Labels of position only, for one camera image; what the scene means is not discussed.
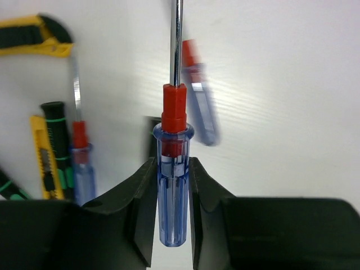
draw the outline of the precision screwdriver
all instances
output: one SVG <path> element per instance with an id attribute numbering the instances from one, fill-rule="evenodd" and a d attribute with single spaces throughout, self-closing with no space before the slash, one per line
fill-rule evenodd
<path id="1" fill-rule="evenodd" d="M 74 200 L 74 177 L 69 152 L 69 132 L 66 125 L 64 103 L 61 101 L 41 104 L 44 111 L 50 145 L 55 155 L 58 177 L 64 198 Z"/>
<path id="2" fill-rule="evenodd" d="M 172 0 L 170 84 L 163 86 L 161 123 L 157 139 L 157 190 L 160 241 L 181 246 L 186 241 L 188 162 L 194 129 L 186 123 L 186 86 L 180 83 L 183 0 Z"/>
<path id="3" fill-rule="evenodd" d="M 75 197 L 78 205 L 83 205 L 96 197 L 95 175 L 91 165 L 90 152 L 92 145 L 88 143 L 86 123 L 81 115 L 81 95 L 79 69 L 75 50 L 71 52 L 71 63 L 74 72 L 75 121 L 73 122 L 73 145 L 71 160 L 74 168 Z"/>

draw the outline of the white background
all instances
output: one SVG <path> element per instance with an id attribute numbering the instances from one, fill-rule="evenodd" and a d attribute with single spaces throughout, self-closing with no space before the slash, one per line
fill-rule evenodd
<path id="1" fill-rule="evenodd" d="M 48 12 L 75 35 L 100 193 L 142 164 L 144 116 L 161 114 L 164 1 L 0 0 L 1 20 Z M 241 196 L 341 197 L 360 209 L 359 13 L 358 0 L 184 0 L 222 132 L 217 147 L 193 139 L 191 155 L 224 187 Z M 29 116 L 57 100 L 71 120 L 67 60 L 0 59 L 0 166 L 37 198 Z M 192 269 L 190 241 L 165 248 L 155 230 L 152 269 Z"/>

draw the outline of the black rubber grip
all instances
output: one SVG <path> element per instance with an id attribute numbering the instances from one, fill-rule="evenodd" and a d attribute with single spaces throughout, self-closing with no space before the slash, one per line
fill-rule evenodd
<path id="1" fill-rule="evenodd" d="M 58 21 L 45 14 L 38 15 L 45 23 L 46 28 L 60 43 L 73 43 L 69 32 Z"/>
<path id="2" fill-rule="evenodd" d="M 69 132 L 64 114 L 64 103 L 61 101 L 41 104 L 45 113 L 47 131 L 55 158 L 69 156 Z"/>
<path id="3" fill-rule="evenodd" d="M 43 43 L 40 28 L 35 25 L 0 28 L 0 49 Z"/>

